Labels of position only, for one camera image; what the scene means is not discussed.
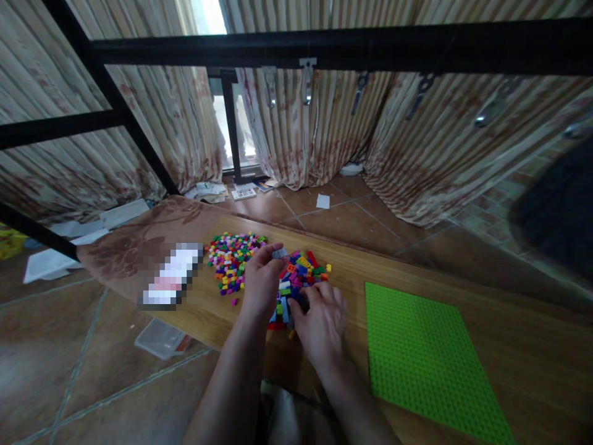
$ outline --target clear plastic box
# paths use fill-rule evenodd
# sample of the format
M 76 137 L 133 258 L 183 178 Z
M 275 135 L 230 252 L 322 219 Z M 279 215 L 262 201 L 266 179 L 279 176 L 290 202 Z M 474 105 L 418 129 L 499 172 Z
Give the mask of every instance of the clear plastic box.
M 161 360 L 168 360 L 175 355 L 182 355 L 190 341 L 191 337 L 185 332 L 155 318 L 148 323 L 134 344 Z

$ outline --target red block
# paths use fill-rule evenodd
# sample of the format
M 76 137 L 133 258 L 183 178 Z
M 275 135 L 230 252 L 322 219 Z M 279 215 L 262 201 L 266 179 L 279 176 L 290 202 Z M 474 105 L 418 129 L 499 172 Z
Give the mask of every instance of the red block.
M 311 263 L 311 266 L 313 266 L 314 268 L 318 268 L 319 264 L 317 263 L 317 260 L 315 259 L 315 255 L 313 255 L 313 252 L 308 251 L 307 256 L 309 257 L 309 262 Z
M 281 331 L 286 328 L 286 323 L 281 321 L 276 321 L 275 323 L 268 323 L 267 330 L 268 331 Z

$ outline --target right hand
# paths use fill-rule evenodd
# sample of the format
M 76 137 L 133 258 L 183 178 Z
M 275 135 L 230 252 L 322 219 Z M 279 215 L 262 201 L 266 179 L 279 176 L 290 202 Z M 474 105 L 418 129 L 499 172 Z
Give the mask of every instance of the right hand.
M 296 300 L 288 299 L 288 304 L 305 355 L 320 375 L 339 367 L 344 358 L 342 338 L 346 330 L 346 300 L 340 289 L 327 281 L 303 287 L 301 294 L 309 300 L 306 315 Z

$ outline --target floral curtain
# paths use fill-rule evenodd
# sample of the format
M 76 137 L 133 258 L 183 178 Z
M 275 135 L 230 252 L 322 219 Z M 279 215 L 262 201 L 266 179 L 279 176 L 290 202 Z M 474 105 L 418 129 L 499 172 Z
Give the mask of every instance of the floral curtain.
M 590 14 L 585 0 L 472 2 L 438 0 L 300 1 L 262 5 L 221 0 L 233 33 L 429 25 L 573 17 Z M 260 70 L 238 69 L 251 132 L 266 172 L 297 189 L 322 185 L 348 161 L 361 161 L 365 180 L 399 217 L 429 227 L 457 211 L 560 137 L 585 106 L 587 78 L 531 77 L 508 98 L 486 129 L 473 122 L 502 84 L 499 75 L 438 77 L 411 121 L 417 73 L 377 73 L 350 116 L 354 73 L 315 72 L 311 105 L 300 104 L 302 71 L 276 77 L 280 106 L 266 106 Z
M 91 39 L 197 34 L 186 1 L 69 4 Z M 0 20 L 0 124 L 109 109 L 41 1 L 0 2 Z M 221 179 L 223 147 L 203 68 L 108 71 L 181 191 Z M 123 127 L 4 150 L 0 180 L 0 200 L 44 223 L 165 193 Z

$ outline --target green block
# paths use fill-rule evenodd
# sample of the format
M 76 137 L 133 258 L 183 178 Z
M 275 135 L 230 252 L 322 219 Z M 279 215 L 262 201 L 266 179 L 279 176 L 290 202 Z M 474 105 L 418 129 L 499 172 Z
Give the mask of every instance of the green block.
M 459 309 L 366 282 L 372 393 L 492 445 L 515 445 Z

